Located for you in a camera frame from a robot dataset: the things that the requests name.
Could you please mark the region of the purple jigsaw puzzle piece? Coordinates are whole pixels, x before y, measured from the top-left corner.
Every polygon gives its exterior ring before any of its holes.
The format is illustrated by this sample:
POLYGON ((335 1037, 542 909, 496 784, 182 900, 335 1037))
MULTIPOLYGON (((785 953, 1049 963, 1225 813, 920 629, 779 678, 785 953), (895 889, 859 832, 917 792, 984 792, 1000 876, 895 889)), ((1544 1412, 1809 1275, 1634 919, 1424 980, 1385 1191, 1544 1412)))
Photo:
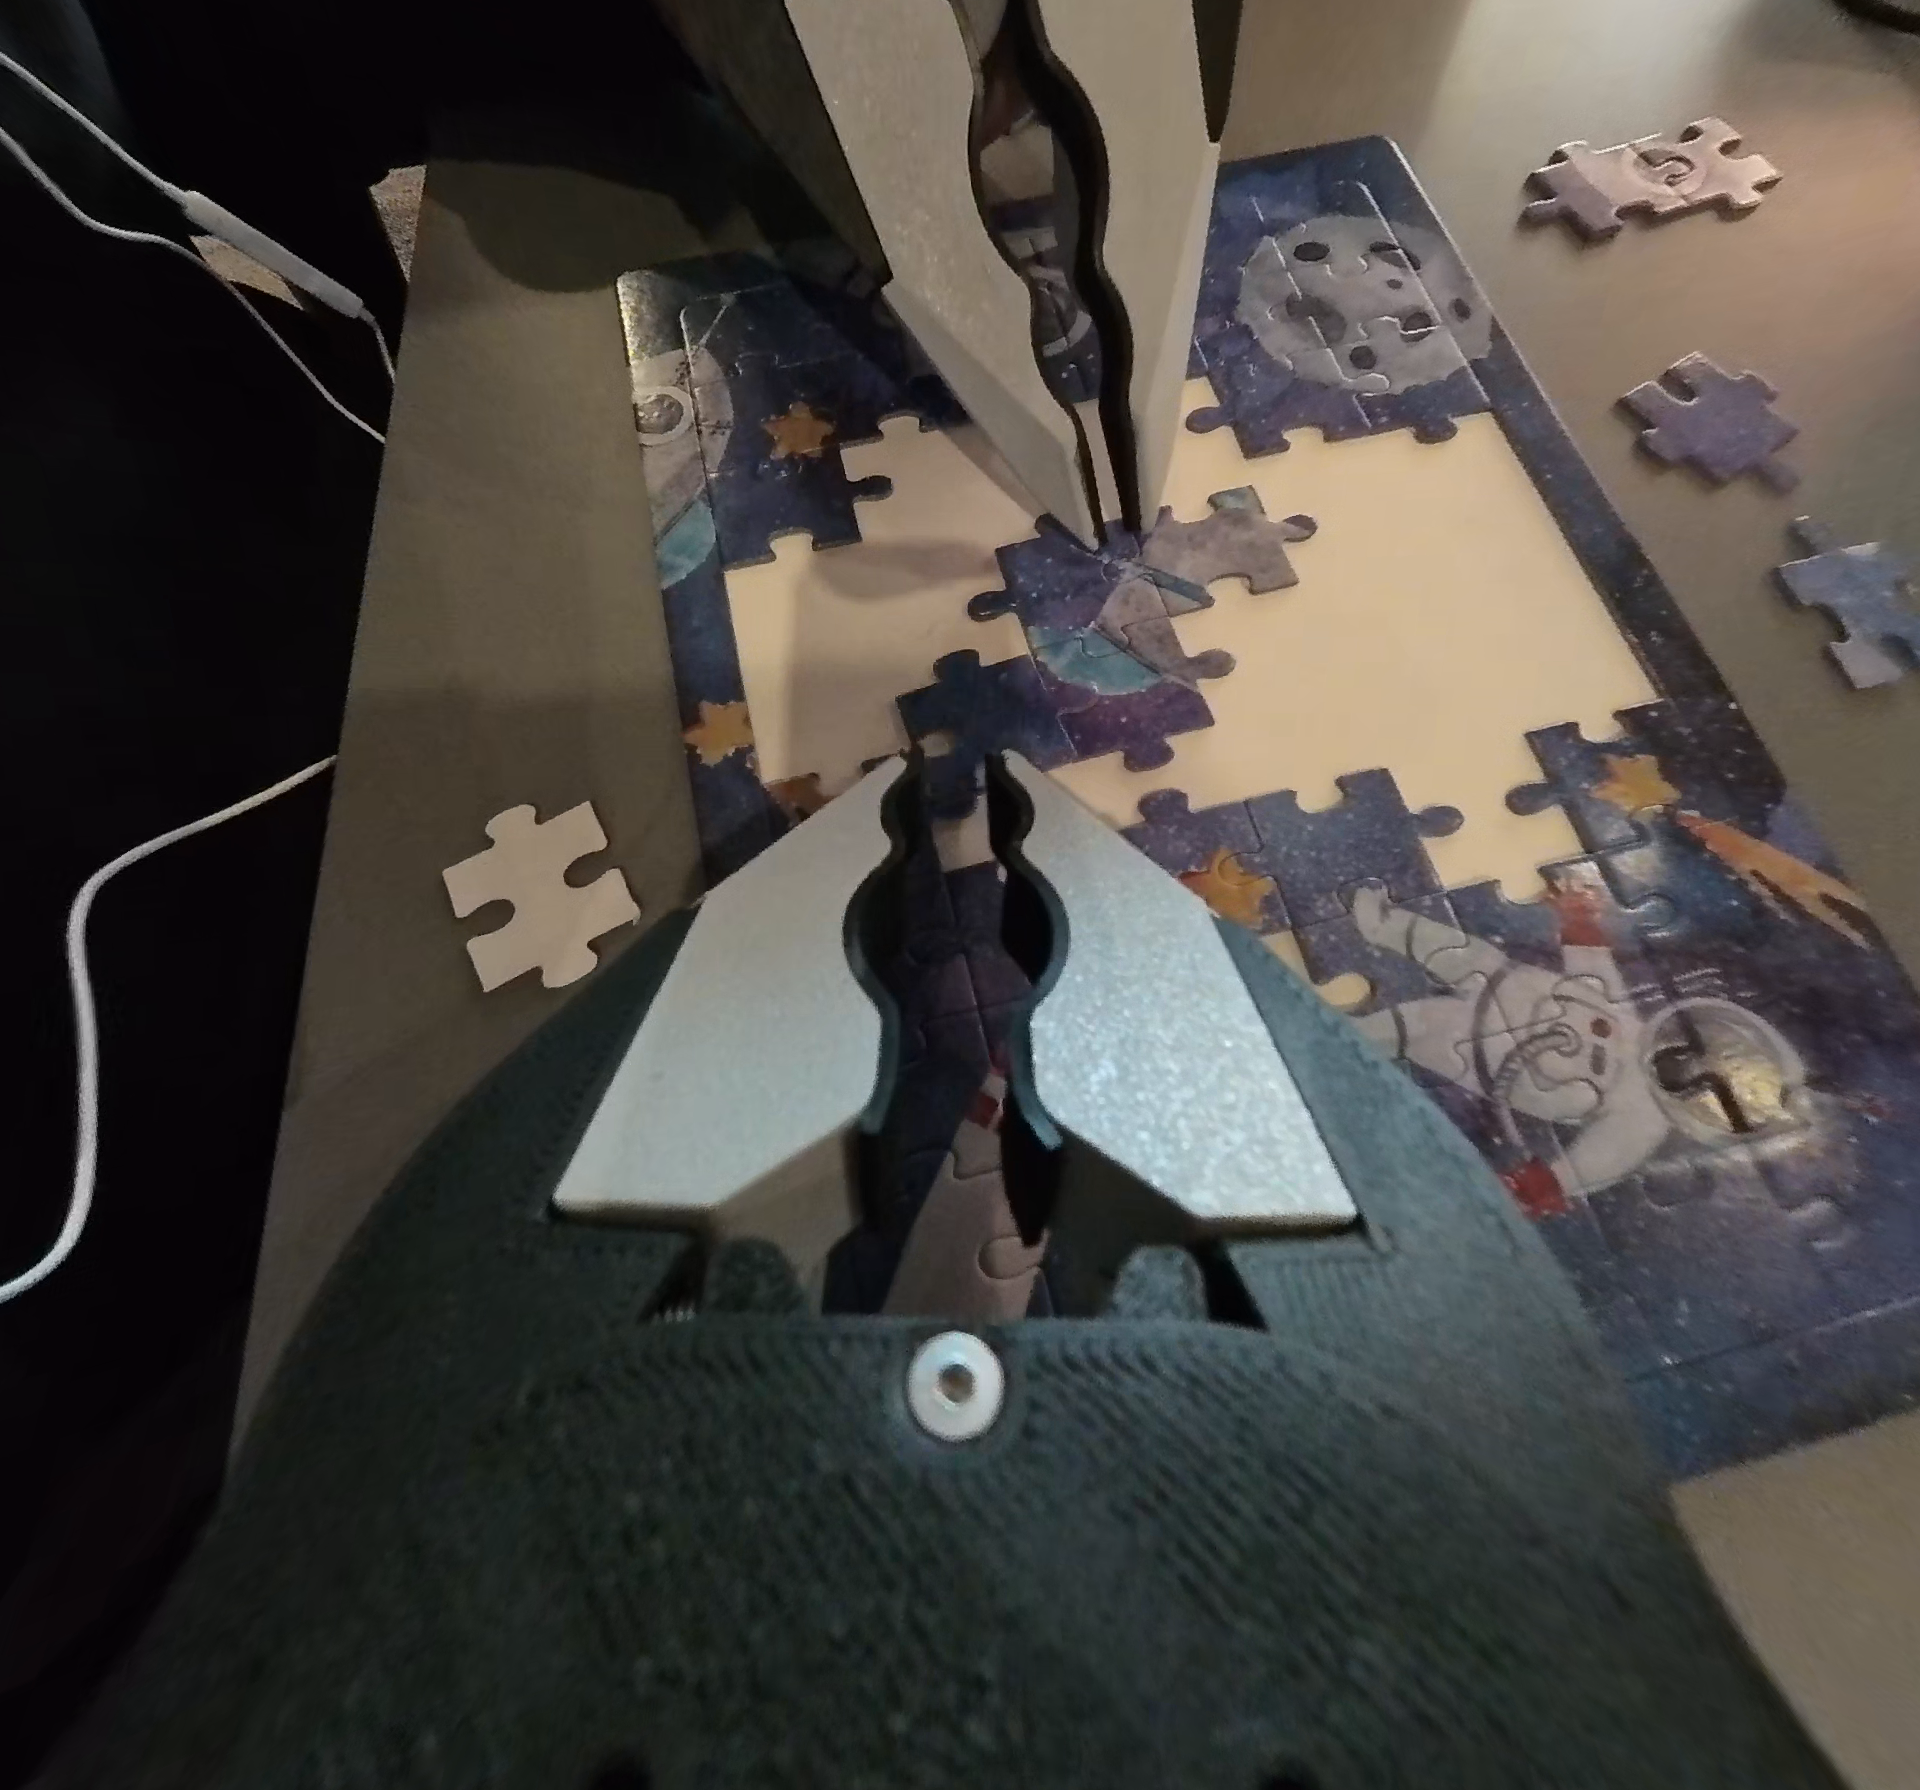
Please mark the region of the purple jigsaw puzzle piece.
POLYGON ((1617 411, 1637 421, 1637 449, 1652 463, 1690 466, 1713 486, 1752 475, 1775 491, 1791 491, 1797 470, 1780 452, 1797 427, 1775 402, 1775 386, 1756 372, 1724 372, 1694 353, 1633 386, 1617 411))

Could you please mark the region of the space jigsaw puzzle tray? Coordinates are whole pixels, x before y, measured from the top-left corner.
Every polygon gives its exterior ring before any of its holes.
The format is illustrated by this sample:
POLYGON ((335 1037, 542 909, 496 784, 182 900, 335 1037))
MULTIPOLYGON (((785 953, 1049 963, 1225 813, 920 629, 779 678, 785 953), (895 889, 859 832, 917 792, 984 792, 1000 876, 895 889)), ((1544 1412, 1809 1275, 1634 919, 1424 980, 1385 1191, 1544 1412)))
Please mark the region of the space jigsaw puzzle tray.
MULTIPOLYGON (((836 244, 618 280, 711 884, 897 751, 1037 531, 836 244)), ((1177 617, 1210 728, 1053 781, 1456 1118, 1678 1476, 1918 1410, 1918 992, 1393 145, 1220 175, 1165 505, 1310 514, 1296 585, 1177 617)), ((981 793, 940 816, 910 1043, 1016 976, 981 793)))

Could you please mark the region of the white jigsaw puzzle piece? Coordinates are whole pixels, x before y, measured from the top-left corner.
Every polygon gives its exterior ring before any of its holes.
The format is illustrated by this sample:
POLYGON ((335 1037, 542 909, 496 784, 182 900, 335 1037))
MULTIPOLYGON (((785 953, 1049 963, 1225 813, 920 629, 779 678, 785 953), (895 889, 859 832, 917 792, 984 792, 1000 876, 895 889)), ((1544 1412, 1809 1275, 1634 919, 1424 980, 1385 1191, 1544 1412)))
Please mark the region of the white jigsaw puzzle piece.
POLYGON ((542 989, 574 986, 599 969, 596 940, 640 925, 641 906, 618 867, 590 884, 565 880, 573 863, 609 847, 593 802, 548 821, 522 802, 490 816, 484 834, 484 853, 441 871, 457 919, 488 903, 510 909, 502 928, 467 940, 467 959, 484 993, 528 970, 542 989))

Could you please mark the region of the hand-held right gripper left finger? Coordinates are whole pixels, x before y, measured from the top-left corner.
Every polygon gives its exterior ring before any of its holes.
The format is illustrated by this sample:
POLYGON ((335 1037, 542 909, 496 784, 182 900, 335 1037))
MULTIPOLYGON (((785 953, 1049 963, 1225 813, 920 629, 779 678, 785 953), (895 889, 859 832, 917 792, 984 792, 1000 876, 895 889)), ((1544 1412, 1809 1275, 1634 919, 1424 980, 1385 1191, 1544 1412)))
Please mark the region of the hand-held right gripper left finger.
POLYGON ((709 889, 551 1195, 561 1216, 856 1216, 897 1024, 859 893, 897 857, 895 755, 709 889))

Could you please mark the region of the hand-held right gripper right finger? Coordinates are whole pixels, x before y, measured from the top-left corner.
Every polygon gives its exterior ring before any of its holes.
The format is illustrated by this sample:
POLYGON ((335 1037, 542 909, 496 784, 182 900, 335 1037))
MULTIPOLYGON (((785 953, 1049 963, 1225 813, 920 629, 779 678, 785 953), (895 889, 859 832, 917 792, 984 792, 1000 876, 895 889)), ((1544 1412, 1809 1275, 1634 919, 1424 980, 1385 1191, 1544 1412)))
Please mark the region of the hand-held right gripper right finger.
POLYGON ((1013 751, 988 755, 1011 1123, 1058 1243, 1344 1233, 1356 1204, 1225 928, 1013 751))

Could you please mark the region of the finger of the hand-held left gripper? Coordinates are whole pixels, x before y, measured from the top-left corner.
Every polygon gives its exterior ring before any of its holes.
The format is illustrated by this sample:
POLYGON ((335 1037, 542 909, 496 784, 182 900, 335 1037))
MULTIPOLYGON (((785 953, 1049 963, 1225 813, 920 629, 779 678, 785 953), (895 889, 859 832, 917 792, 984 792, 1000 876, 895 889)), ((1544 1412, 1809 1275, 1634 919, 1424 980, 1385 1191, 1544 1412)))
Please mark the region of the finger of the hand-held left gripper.
POLYGON ((1035 0, 1043 56, 1096 158, 1080 242, 1101 319, 1101 427, 1123 518, 1155 521, 1181 427, 1197 283, 1220 145, 1206 116, 1190 0, 1035 0))
POLYGON ((974 184, 974 52, 949 0, 785 0, 866 203, 883 300, 1037 508, 1101 540, 1080 434, 1035 356, 1035 300, 974 184))

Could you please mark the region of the grey helmet jigsaw puzzle piece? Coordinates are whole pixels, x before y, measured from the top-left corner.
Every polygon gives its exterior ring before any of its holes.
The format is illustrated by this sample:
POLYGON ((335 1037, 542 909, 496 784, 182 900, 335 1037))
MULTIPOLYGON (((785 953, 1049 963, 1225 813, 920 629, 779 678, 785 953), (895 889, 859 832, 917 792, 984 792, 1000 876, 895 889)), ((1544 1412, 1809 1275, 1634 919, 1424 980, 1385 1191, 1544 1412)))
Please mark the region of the grey helmet jigsaw puzzle piece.
POLYGON ((1678 138, 1633 142, 1637 171, 1661 191, 1652 213, 1721 219, 1752 216, 1784 171, 1762 154, 1740 149, 1743 138, 1721 120, 1687 122, 1678 138))

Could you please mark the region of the joined purple puzzle piece cluster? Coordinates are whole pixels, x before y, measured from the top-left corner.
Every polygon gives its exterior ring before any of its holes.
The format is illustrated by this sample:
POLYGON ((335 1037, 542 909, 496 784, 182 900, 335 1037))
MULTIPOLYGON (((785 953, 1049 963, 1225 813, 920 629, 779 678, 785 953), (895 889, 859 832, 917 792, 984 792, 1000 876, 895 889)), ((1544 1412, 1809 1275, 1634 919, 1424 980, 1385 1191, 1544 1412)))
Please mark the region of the joined purple puzzle piece cluster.
POLYGON ((1013 617, 1024 652, 984 662, 949 652, 933 680, 897 697, 911 741, 946 739, 927 760, 940 813, 975 793, 981 760, 1016 751, 1040 771, 1119 752, 1132 773, 1158 771, 1173 739, 1210 728, 1206 680, 1235 671, 1231 652, 1187 652, 1177 617, 1210 607, 1210 585, 1251 594, 1296 585, 1293 547, 1310 514, 1268 518, 1248 486, 1218 491, 1199 521, 1165 505, 1145 539, 1114 531, 1082 547, 1052 518, 997 550, 1000 585, 974 597, 971 619, 1013 617))

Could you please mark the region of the blue jigsaw puzzle piece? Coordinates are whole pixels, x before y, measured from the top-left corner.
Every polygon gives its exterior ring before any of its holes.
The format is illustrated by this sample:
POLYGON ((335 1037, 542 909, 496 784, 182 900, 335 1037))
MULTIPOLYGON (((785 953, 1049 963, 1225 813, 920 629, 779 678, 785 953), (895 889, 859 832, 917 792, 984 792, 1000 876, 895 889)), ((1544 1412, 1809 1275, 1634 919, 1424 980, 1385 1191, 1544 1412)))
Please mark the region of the blue jigsaw puzzle piece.
POLYGON ((1918 668, 1918 560, 1886 545, 1839 545, 1797 514, 1790 521, 1797 555, 1775 566, 1780 597, 1820 610, 1835 636, 1826 656, 1854 688, 1886 688, 1918 668))

